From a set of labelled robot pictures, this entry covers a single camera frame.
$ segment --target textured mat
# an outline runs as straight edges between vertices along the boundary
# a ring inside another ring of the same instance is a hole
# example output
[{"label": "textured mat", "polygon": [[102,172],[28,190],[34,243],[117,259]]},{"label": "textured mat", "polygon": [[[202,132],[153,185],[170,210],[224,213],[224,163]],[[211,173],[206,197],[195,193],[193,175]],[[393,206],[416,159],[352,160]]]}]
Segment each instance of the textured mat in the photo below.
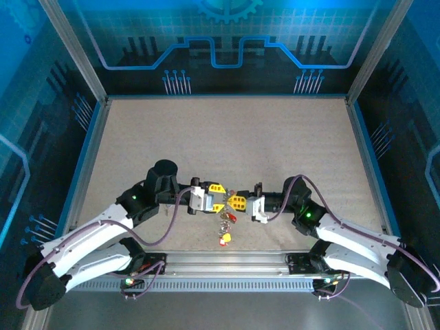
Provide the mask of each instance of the textured mat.
[{"label": "textured mat", "polygon": [[[342,99],[207,97],[114,100],[104,129],[79,224],[94,218],[124,190],[143,180],[160,159],[191,177],[226,188],[281,191],[299,173],[321,189],[334,212],[380,230],[364,167]],[[245,214],[232,225],[232,242],[220,247],[219,215],[179,216],[159,250],[305,250],[315,239],[302,236],[284,214],[273,223],[252,223]],[[136,231],[160,238],[171,220],[165,207]]]}]

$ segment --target metal frame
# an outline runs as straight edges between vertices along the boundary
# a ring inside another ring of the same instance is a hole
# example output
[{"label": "metal frame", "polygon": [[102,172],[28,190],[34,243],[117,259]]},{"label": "metal frame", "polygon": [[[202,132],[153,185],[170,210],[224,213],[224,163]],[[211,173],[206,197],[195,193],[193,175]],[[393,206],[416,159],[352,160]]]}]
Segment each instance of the metal frame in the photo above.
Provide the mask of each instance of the metal frame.
[{"label": "metal frame", "polygon": [[98,75],[95,72],[95,69],[87,58],[80,41],[75,35],[74,29],[72,29],[67,17],[64,15],[63,10],[58,4],[58,1],[39,1],[46,12],[47,17],[49,17],[49,20],[60,36],[61,41],[64,43],[64,46],[67,48],[67,51],[84,77],[85,82],[89,85],[91,92],[95,96],[96,100],[98,100],[101,105],[104,105],[107,101],[107,93],[105,92],[104,87],[102,86]]},{"label": "metal frame", "polygon": [[[76,292],[120,292],[123,279],[110,276],[89,280],[73,289]],[[142,292],[150,279],[144,279],[126,293]],[[307,292],[314,291],[309,278],[157,278],[149,292]]]},{"label": "metal frame", "polygon": [[380,29],[377,38],[371,46],[371,50],[366,56],[364,63],[362,64],[359,72],[350,90],[347,94],[349,104],[352,105],[359,97],[360,92],[365,87],[366,82],[370,79],[376,65],[379,63],[380,58],[390,45],[391,39],[399,28],[400,23],[404,20],[407,11],[410,9],[414,0],[397,0],[385,23]]},{"label": "metal frame", "polygon": [[[39,1],[94,96],[100,104],[105,105],[105,108],[97,117],[96,126],[93,129],[90,145],[85,156],[85,162],[80,170],[78,183],[73,189],[73,197],[67,213],[67,221],[63,228],[63,232],[66,233],[74,222],[74,219],[78,217],[79,210],[82,208],[87,185],[98,152],[100,139],[104,131],[105,122],[107,121],[109,104],[107,104],[108,97],[104,87],[96,75],[96,72],[58,2],[56,0]],[[360,129],[359,118],[353,105],[373,73],[382,54],[388,47],[412,2],[413,0],[396,1],[395,6],[391,10],[391,13],[374,42],[371,51],[368,53],[368,56],[353,81],[347,95],[347,109],[349,110],[349,115],[352,120],[353,130],[355,131],[358,141],[360,154],[364,160],[367,177],[371,185],[377,208],[384,220],[384,228],[388,233],[393,232],[388,217],[389,213],[387,212],[384,196],[381,193],[380,185],[375,176],[371,158],[366,147],[365,137]],[[202,282],[213,277],[229,279],[258,277],[267,278],[276,282],[279,281],[280,278],[291,278],[293,280],[322,278],[321,275],[316,274],[301,274],[297,276],[288,275],[288,269],[284,263],[285,253],[287,252],[222,252],[221,254],[218,252],[170,252],[166,274],[163,279],[165,281],[173,282],[176,281],[176,278],[191,278],[198,279],[195,281]],[[413,329],[434,329],[429,311],[426,308],[420,310],[406,306],[406,311],[408,320]],[[51,312],[52,308],[39,312],[35,312],[33,309],[28,309],[22,329],[44,329]]]}]

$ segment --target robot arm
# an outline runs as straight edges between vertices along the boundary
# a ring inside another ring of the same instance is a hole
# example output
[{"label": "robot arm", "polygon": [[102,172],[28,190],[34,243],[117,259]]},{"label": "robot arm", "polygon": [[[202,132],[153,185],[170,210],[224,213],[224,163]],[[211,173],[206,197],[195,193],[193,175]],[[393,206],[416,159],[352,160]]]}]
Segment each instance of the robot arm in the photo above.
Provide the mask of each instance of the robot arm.
[{"label": "robot arm", "polygon": [[[142,183],[126,190],[95,219],[43,244],[40,250],[30,247],[23,268],[24,289],[17,301],[20,303],[24,294],[35,310],[44,309],[72,287],[92,278],[109,272],[131,276],[152,261],[164,262],[165,254],[147,255],[132,238],[96,250],[156,215],[160,204],[187,206],[192,215],[217,213],[227,204],[260,223],[272,221],[281,212],[292,213],[296,229],[318,239],[308,254],[308,263],[317,273],[353,272],[383,284],[409,305],[425,305],[426,294],[432,289],[427,283],[431,284],[432,280],[402,254],[402,248],[409,247],[396,236],[372,232],[336,217],[311,199],[311,190],[302,177],[288,178],[282,192],[263,192],[259,183],[253,192],[227,194],[222,185],[200,182],[196,177],[190,185],[178,184],[176,175],[177,166],[173,162],[158,161]],[[266,212],[276,215],[269,218]],[[160,241],[143,244],[152,246]]]}]

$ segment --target enclosure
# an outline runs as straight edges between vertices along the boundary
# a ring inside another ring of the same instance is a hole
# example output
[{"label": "enclosure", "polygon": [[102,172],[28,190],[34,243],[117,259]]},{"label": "enclosure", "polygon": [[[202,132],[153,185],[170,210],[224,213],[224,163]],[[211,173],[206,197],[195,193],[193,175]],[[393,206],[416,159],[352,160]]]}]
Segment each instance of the enclosure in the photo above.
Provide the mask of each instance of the enclosure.
[{"label": "enclosure", "polygon": [[[344,297],[363,312],[288,294],[313,276],[289,275],[285,255],[316,242],[291,214],[262,225],[238,212],[220,246],[218,215],[179,209],[167,240],[146,247],[168,268],[133,304],[110,276],[43,311],[15,298],[26,246],[93,219],[162,159],[180,184],[235,191],[307,175],[335,213],[401,237],[438,272],[439,14],[434,0],[4,1],[2,329],[438,327],[436,294],[415,309],[355,278]],[[160,238],[173,208],[136,232]]]}]

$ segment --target circuit pattern graphic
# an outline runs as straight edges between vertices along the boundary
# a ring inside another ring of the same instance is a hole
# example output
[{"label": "circuit pattern graphic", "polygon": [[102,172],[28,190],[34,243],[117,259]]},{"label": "circuit pattern graphic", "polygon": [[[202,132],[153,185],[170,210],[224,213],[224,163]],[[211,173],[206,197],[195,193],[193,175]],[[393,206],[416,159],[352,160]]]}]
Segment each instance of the circuit pattern graphic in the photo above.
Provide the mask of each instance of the circuit pattern graphic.
[{"label": "circuit pattern graphic", "polygon": [[[207,0],[194,0],[194,1],[198,1],[199,3],[200,3],[200,1],[203,1],[203,3],[206,4]],[[209,43],[209,45],[210,45],[210,62],[211,62],[212,67],[214,67],[216,69],[238,69],[238,68],[242,67],[243,61],[244,61],[243,56],[245,53],[244,43],[246,41],[263,41],[264,47],[278,48],[299,69],[347,69],[351,66],[356,54],[358,53],[358,50],[362,44],[362,41],[364,40],[366,32],[370,28],[373,17],[375,17],[375,15],[376,15],[376,12],[379,8],[380,2],[378,1],[376,3],[375,7],[371,10],[371,12],[368,16],[368,19],[365,23],[365,26],[359,35],[359,39],[357,40],[355,47],[353,48],[353,51],[351,52],[349,60],[346,64],[333,64],[333,63],[332,64],[321,64],[321,65],[302,64],[300,62],[300,60],[297,57],[295,57],[294,53],[291,52],[291,50],[289,50],[284,43],[271,41],[269,35],[264,35],[264,34],[263,35],[253,35],[253,34],[251,34],[251,35],[241,37],[241,39],[239,41],[238,48],[237,48],[238,49],[237,63],[234,63],[234,64],[220,64],[220,63],[218,63],[217,58],[216,58],[215,40],[211,36],[207,36],[207,35],[200,36],[199,35],[199,36],[184,36],[183,42],[171,44],[152,65],[122,65],[122,66],[121,65],[112,66],[112,65],[107,64],[107,61],[104,58],[104,54],[102,53],[102,50],[100,49],[100,46],[98,45],[98,42],[95,39],[95,36],[93,35],[90,26],[84,16],[82,10],[79,8],[78,2],[75,1],[74,3],[76,6],[78,16],[80,17],[80,20],[81,20],[82,24],[84,25],[85,31],[87,32],[87,34],[90,38],[90,41],[91,41],[93,48],[95,49],[95,51],[98,55],[98,58],[100,59],[102,66],[109,71],[118,71],[118,70],[130,71],[130,70],[155,70],[167,58],[167,56],[171,52],[173,52],[174,50],[178,50],[178,49],[190,48],[190,42],[192,42],[192,41],[207,41]]]},{"label": "circuit pattern graphic", "polygon": [[24,32],[36,29],[41,20],[38,0],[0,0],[0,10],[6,10]]},{"label": "circuit pattern graphic", "polygon": [[248,19],[248,14],[256,13],[256,7],[263,5],[262,0],[195,0],[199,14],[205,14],[207,19],[214,19],[225,24],[240,19]]}]

